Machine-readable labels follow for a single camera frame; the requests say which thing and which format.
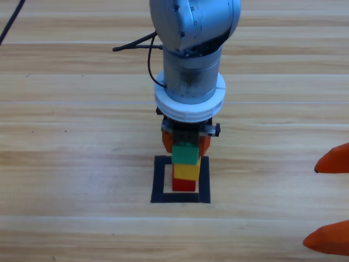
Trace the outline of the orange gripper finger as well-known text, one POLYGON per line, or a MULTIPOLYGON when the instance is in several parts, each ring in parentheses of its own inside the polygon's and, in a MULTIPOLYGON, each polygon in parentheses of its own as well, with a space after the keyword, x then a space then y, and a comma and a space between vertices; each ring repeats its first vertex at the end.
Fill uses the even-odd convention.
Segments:
POLYGON ((209 147, 210 147, 210 136, 200 136, 199 155, 204 156, 209 147))
POLYGON ((332 148, 315 165, 316 173, 348 174, 348 143, 332 148))
POLYGON ((318 228, 303 240, 303 245, 324 254, 348 256, 348 220, 318 228))
POLYGON ((173 147, 173 135, 170 132, 162 131, 162 141, 164 144, 164 148, 168 153, 172 152, 173 147))

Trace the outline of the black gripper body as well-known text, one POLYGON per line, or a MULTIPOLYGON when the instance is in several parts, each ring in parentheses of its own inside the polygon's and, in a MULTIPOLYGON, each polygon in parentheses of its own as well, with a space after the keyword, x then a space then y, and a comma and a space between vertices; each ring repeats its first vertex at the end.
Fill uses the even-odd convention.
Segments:
POLYGON ((163 116, 161 131, 172 133, 173 144, 198 145, 200 136, 218 137, 220 135, 220 123, 213 124, 212 118, 201 122, 188 123, 169 118, 158 107, 156 113, 163 116))

